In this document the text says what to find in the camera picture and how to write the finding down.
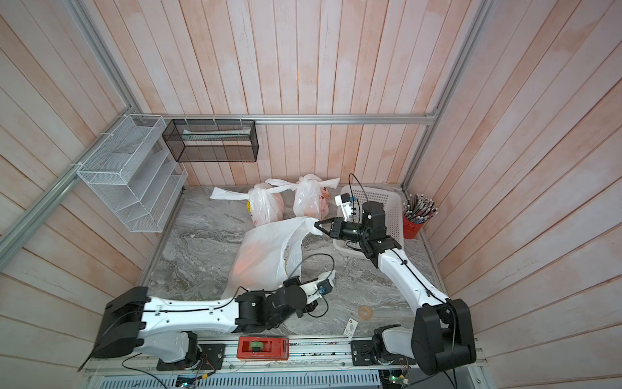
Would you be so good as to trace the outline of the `white printed plastic bag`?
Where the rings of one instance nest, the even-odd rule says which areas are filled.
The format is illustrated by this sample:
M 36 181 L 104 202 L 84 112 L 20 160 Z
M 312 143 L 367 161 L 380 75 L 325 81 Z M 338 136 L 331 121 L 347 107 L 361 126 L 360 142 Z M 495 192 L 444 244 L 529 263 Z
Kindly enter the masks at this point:
M 310 173 L 300 177 L 297 183 L 270 178 L 267 183 L 273 187 L 295 192 L 293 212 L 297 217 L 313 217 L 322 220 L 329 213 L 329 188 L 336 189 L 340 184 L 339 178 L 322 180 Z

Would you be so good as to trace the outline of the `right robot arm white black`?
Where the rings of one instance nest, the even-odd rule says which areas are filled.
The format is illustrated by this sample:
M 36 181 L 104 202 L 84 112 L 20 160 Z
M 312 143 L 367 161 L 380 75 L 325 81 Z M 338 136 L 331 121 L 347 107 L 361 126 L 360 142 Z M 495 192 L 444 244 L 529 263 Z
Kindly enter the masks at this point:
M 382 204 L 369 201 L 362 210 L 359 223 L 334 217 L 314 226 L 330 238 L 356 243 L 364 257 L 394 283 L 415 315 L 412 328 L 394 325 L 374 331 L 376 360 L 413 360 L 428 376 L 474 363 L 476 342 L 468 305 L 446 296 L 408 260 L 387 233 Z

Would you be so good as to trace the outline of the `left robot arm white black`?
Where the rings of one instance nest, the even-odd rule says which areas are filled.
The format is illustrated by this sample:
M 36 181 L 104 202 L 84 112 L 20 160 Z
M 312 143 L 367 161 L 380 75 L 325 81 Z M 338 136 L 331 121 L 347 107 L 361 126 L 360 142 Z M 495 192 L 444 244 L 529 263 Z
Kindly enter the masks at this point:
M 146 287 L 134 287 L 106 305 L 90 356 L 110 359 L 142 353 L 166 364 L 194 363 L 199 356 L 198 332 L 271 330 L 293 315 L 312 311 L 333 287 L 327 273 L 305 284 L 293 277 L 274 291 L 244 290 L 218 301 L 174 301 L 151 297 Z

